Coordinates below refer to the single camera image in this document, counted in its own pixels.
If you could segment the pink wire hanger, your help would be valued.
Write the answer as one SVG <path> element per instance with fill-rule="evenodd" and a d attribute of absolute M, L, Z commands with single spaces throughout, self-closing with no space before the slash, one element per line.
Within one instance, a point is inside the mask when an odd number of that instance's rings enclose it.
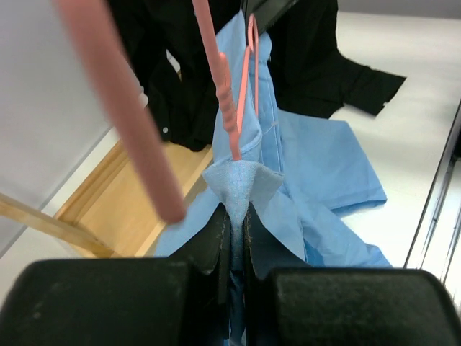
<path fill-rule="evenodd" d="M 112 15 L 104 1 L 55 1 L 54 7 L 76 50 L 91 86 L 122 141 L 158 216 L 167 224 L 187 221 L 179 182 L 166 158 L 160 133 L 140 100 L 140 87 L 122 51 Z M 254 111 L 254 62 L 246 58 L 246 23 L 242 11 L 215 31 L 206 1 L 196 8 L 202 39 L 213 51 L 220 102 L 235 102 L 215 114 L 213 165 L 205 180 L 211 194 L 205 204 L 222 203 L 233 225 L 249 207 L 259 209 L 255 194 L 262 131 Z"/>

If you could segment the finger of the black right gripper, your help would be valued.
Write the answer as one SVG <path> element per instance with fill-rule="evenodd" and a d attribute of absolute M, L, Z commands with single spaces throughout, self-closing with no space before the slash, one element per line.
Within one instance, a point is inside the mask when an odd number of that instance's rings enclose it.
<path fill-rule="evenodd" d="M 241 9 L 246 27 L 249 25 L 250 16 L 253 15 L 258 32 L 265 32 L 296 3 L 297 0 L 242 0 Z"/>

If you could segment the light blue shirt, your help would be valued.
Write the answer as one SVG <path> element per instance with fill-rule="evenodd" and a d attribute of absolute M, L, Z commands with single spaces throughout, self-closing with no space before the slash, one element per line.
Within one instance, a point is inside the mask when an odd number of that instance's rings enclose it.
<path fill-rule="evenodd" d="M 268 69 L 273 48 L 268 34 L 263 34 L 259 37 L 258 55 L 247 58 L 254 62 L 254 111 L 262 131 L 255 181 L 255 194 L 262 199 L 262 206 L 256 209 L 259 218 L 275 238 L 309 265 L 388 267 L 381 250 L 365 243 L 342 221 L 343 216 L 361 208 L 386 202 L 374 169 L 346 122 L 278 108 Z M 174 253 L 205 226 L 222 204 L 207 208 L 205 201 L 211 194 L 211 185 L 206 183 L 207 189 L 189 206 L 188 220 L 162 233 L 156 256 Z M 233 225 L 230 217 L 230 222 L 228 344 L 243 345 L 243 221 Z"/>

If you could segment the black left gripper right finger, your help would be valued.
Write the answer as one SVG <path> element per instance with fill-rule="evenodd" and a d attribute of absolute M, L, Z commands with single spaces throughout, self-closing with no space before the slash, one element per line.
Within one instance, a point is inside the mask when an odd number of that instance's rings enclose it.
<path fill-rule="evenodd" d="M 311 267 L 243 222 L 248 345 L 458 345 L 460 318 L 423 270 Z"/>

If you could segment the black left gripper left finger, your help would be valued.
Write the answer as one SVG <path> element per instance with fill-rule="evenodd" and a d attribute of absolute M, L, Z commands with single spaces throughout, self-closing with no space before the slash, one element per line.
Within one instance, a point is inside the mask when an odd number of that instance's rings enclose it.
<path fill-rule="evenodd" d="M 1 308 L 1 343 L 222 345 L 229 336 L 230 230 L 219 205 L 168 257 L 34 262 Z"/>

